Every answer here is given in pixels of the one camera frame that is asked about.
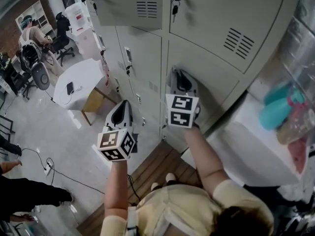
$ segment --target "hand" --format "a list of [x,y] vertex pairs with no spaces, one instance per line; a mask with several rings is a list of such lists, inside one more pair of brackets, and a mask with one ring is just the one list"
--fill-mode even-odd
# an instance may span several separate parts
[[21,217],[24,219],[24,221],[34,221],[34,217],[28,214],[24,214]]

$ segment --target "white table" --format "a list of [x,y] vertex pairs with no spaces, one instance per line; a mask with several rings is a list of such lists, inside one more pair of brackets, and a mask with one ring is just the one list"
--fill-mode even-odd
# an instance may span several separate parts
[[[57,80],[53,100],[69,110],[83,110],[83,107],[98,82],[107,78],[100,60],[87,59],[69,67]],[[75,92],[67,94],[67,84],[73,82]]]

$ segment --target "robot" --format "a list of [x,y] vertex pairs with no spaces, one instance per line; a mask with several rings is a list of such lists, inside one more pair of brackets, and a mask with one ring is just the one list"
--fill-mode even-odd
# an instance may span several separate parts
[[166,94],[167,124],[191,128],[200,113],[197,81],[184,70],[173,67],[167,84],[171,88],[171,93]]
[[107,115],[103,132],[98,134],[97,149],[111,162],[124,161],[136,152],[131,105],[127,100],[117,104]]

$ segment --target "backpack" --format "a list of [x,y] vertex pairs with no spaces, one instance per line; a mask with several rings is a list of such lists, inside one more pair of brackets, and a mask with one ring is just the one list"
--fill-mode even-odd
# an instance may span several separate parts
[[35,41],[30,39],[31,28],[28,28],[26,31],[26,41],[23,39],[22,35],[20,36],[20,46],[21,46],[21,62],[25,64],[28,69],[40,62],[42,57],[42,50],[35,43]]

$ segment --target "phone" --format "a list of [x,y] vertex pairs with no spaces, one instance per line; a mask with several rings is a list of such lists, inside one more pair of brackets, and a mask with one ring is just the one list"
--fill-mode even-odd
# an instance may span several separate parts
[[73,93],[73,90],[74,90],[74,88],[73,88],[73,82],[69,82],[69,83],[67,84],[67,93],[68,93],[68,95],[71,95],[71,94]]

